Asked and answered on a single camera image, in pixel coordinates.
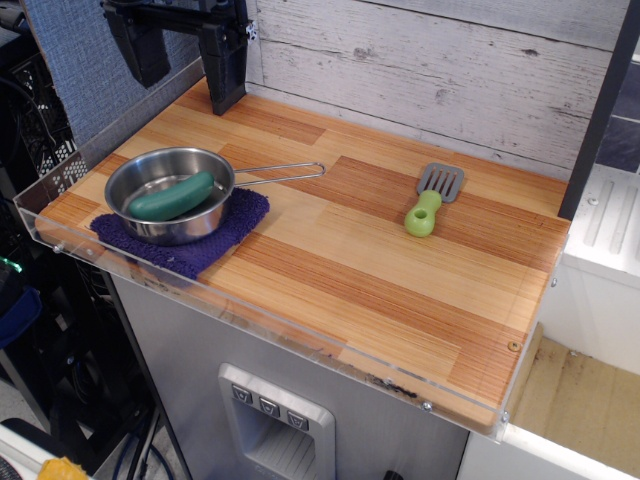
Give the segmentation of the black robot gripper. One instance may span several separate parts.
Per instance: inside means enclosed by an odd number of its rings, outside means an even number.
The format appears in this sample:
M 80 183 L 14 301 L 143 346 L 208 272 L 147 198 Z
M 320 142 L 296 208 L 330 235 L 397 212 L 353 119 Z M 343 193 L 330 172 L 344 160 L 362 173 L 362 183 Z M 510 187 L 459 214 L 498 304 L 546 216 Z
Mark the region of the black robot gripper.
M 199 34 L 213 113 L 221 116 L 246 94 L 248 43 L 258 37 L 245 1 L 101 1 L 112 36 L 134 79 L 145 88 L 170 72 L 163 30 Z

